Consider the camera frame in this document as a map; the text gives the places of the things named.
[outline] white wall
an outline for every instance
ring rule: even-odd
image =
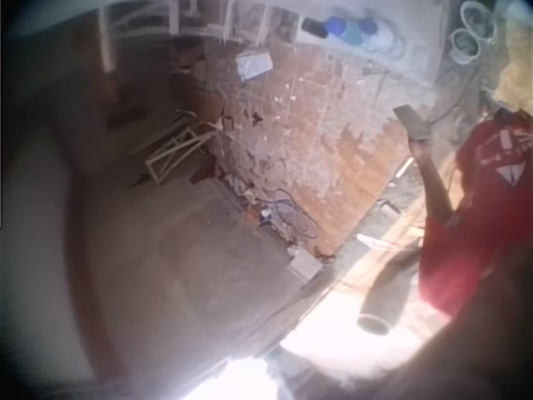
[[[71,174],[34,135],[2,182],[2,339],[33,383],[94,379],[77,329],[63,251]]]

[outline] red shirt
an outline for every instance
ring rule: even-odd
[[[532,153],[531,125],[518,119],[477,125],[457,153],[458,218],[445,227],[427,218],[422,248],[421,295],[435,308],[455,316],[494,261],[533,238]]]

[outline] bright light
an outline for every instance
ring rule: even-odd
[[[262,359],[230,361],[224,371],[208,379],[183,400],[276,400],[277,384]]]

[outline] white bucket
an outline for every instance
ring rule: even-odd
[[[468,29],[456,29],[451,33],[450,40],[450,56],[456,63],[466,65],[480,56],[480,42]]]
[[[478,2],[464,2],[461,5],[461,21],[477,40],[495,43],[498,29],[492,12]]]

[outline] dusty floor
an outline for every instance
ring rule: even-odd
[[[241,340],[301,286],[286,269],[284,242],[245,222],[219,183],[191,185],[196,168],[191,159],[162,187],[130,189],[145,171],[121,163],[87,190],[97,296],[142,393],[173,393],[241,351]]]

